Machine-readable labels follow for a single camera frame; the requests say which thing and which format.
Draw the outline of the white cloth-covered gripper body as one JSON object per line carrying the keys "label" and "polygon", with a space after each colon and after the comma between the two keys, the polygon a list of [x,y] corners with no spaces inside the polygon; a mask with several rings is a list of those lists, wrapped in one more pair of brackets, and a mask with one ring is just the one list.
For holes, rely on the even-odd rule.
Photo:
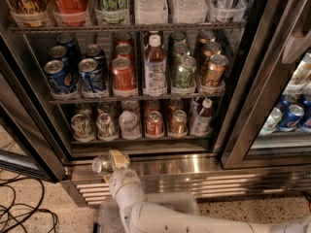
{"label": "white cloth-covered gripper body", "polygon": [[120,208],[147,200],[141,181],[132,169],[116,169],[109,180],[109,188]]}

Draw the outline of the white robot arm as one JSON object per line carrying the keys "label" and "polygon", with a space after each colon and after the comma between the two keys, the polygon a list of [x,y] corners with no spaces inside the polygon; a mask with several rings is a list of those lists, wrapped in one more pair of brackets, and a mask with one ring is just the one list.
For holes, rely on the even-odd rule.
{"label": "white robot arm", "polygon": [[117,202],[125,233],[311,233],[311,216],[264,224],[179,213],[149,202],[129,157],[109,150],[103,175]]}

